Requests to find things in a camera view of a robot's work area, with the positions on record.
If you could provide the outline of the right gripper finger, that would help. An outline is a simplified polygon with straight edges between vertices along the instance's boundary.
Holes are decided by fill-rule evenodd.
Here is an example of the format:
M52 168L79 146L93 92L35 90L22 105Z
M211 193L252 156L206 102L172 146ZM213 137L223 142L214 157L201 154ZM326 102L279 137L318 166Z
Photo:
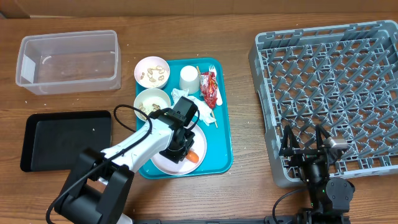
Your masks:
M320 125L317 124L315 126L315 135L316 135L316 145L317 149L329 149L331 148L331 135L329 134L326 129Z
M297 141L295 134L292 131L291 126L288 124L284 128L280 150L293 151L294 149L300 149L300 145Z

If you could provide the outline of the orange carrot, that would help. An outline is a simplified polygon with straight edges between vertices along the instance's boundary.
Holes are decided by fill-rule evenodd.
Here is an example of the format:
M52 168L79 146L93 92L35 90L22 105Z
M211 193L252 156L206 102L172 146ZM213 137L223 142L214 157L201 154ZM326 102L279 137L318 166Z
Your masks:
M185 158L195 164L198 163L198 161L199 161L199 156L193 151L188 151Z

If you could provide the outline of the white napkin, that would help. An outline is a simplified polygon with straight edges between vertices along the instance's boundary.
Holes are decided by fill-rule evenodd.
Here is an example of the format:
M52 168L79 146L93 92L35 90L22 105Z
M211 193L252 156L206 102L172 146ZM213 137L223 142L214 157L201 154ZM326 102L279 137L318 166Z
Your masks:
M189 100L192 100L198 106L199 119L203 121L207 126L209 126L211 123L216 122L216 119L211 115L212 109L204 101L199 100L195 96L189 95L188 90L178 90L174 88L171 92L171 96L175 104L181 96L187 97Z

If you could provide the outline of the white bowl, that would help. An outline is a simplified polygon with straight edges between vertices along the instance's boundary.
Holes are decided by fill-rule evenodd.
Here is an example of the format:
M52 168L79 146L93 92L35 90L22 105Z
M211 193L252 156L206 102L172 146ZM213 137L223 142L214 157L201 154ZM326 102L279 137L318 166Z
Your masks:
M171 100L168 94L158 88L149 88L140 92L134 100L134 107L145 113L171 107Z

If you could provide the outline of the pink bowl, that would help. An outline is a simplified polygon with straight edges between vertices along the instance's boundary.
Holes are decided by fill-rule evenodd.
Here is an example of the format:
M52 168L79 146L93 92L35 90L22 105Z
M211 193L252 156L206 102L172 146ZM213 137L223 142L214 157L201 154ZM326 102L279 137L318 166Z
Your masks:
M170 74L169 64L156 56L143 58L134 69L134 78L143 88L163 89L170 78Z

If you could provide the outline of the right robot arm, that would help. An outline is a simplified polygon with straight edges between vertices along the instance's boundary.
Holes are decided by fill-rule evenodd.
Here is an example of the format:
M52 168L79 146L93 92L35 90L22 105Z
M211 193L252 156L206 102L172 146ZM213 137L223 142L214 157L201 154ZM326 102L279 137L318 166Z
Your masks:
M272 218L276 223L276 206L289 195L307 191L310 208L301 208L288 223L349 223L349 205L355 192L354 185L340 177L331 177L330 166L348 150L345 139L335 138L318 124L315 126L315 149L301 149L292 128L284 128L284 137L279 154L288 157L289 167L298 167L299 178L306 187L293 190L279 198L272 208Z

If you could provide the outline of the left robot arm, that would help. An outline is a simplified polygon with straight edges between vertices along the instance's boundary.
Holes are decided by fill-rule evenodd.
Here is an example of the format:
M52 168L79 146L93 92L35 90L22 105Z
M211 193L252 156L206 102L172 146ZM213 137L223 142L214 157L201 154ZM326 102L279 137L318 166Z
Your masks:
M83 151L69 173L52 211L73 223L132 223L123 214L135 173L154 155L178 163L194 143L190 124L197 106L177 103L151 112L143 127L119 144L95 152Z

